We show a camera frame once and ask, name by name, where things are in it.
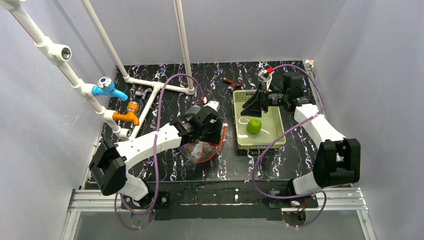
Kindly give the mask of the clear zip top bag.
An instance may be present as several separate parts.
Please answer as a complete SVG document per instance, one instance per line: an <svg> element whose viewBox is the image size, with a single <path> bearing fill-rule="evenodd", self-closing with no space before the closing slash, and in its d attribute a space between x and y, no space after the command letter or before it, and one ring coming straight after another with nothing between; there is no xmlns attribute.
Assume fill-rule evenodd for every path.
<svg viewBox="0 0 424 240"><path fill-rule="evenodd" d="M186 113L197 112L197 110L189 110ZM189 130L190 124L186 122L185 118L179 116L177 118L177 123L175 124L179 130L182 130L182 135L187 134L186 130ZM218 145L210 145L209 143L196 140L193 143L187 143L179 146L177 149L182 153L184 157L195 164L204 163L211 160L216 153L220 150L223 141L225 139L226 131L228 124L224 123L222 120L222 129L221 129L221 141Z"/></svg>

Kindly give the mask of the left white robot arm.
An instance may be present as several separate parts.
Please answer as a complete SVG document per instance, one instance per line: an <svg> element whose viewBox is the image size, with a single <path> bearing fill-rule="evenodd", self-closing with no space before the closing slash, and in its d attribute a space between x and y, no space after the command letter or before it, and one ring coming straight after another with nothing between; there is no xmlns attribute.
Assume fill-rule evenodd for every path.
<svg viewBox="0 0 424 240"><path fill-rule="evenodd" d="M149 193L146 183L129 170L154 155L196 141L218 144L221 141L220 104L210 101L191 107L185 115L165 124L157 131L135 139L112 143L103 141L97 148L89 169L104 196L116 193L139 201Z"/></svg>

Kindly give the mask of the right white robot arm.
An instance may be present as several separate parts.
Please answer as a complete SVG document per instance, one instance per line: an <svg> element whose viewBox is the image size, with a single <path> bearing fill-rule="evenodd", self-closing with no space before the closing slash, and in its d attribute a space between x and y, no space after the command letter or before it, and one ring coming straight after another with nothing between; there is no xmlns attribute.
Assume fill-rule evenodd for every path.
<svg viewBox="0 0 424 240"><path fill-rule="evenodd" d="M294 113L318 147L310 173L289 180L283 193L266 194L274 199L292 196L306 197L322 189L357 183L360 179L361 145L355 138L346 138L325 118L311 97L303 90L303 77L299 72L283 75L282 89L271 86L273 69L262 69L258 76L265 81L242 106L242 115L261 117L269 107L283 107Z"/></svg>

